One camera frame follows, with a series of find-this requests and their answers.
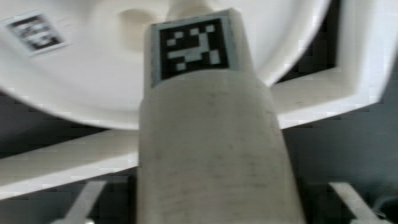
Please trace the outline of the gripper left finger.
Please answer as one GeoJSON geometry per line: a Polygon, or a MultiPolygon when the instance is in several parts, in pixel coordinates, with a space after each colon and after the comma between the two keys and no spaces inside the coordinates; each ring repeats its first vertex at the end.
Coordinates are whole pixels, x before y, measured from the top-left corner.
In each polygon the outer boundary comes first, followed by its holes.
{"type": "Polygon", "coordinates": [[[105,181],[91,181],[86,184],[66,215],[52,224],[96,224],[95,220],[89,218],[89,214],[105,186],[105,181]]]}

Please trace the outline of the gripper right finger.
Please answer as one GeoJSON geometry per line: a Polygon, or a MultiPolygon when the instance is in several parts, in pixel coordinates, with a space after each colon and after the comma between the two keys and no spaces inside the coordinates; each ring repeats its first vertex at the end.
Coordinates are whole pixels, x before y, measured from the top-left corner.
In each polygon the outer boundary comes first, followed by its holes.
{"type": "Polygon", "coordinates": [[[333,182],[331,187],[354,214],[351,224],[391,224],[391,222],[377,216],[352,185],[347,182],[333,182]]]}

